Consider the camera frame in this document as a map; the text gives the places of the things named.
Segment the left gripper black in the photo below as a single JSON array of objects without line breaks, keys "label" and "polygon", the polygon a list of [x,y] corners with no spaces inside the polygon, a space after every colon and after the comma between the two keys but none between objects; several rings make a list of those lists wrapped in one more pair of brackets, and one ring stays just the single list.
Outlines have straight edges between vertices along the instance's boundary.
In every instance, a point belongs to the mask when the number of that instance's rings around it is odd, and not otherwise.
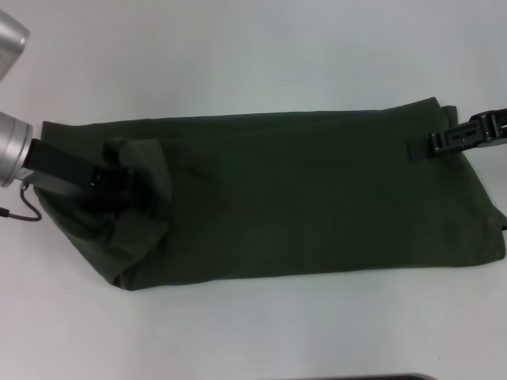
[{"label": "left gripper black", "polygon": [[136,171],[96,166],[39,139],[31,141],[23,169],[28,172],[22,180],[26,184],[61,196],[85,197],[81,208],[86,211],[145,211],[157,201],[153,192],[124,192],[138,179]]}]

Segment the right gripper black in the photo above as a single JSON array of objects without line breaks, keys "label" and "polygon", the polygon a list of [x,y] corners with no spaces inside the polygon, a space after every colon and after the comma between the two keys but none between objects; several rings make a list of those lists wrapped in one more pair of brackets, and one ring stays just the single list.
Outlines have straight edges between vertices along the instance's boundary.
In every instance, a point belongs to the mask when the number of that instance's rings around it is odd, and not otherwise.
[{"label": "right gripper black", "polygon": [[485,145],[505,145],[506,124],[505,108],[472,116],[466,123],[408,142],[406,144],[408,157],[412,162],[416,162]]}]

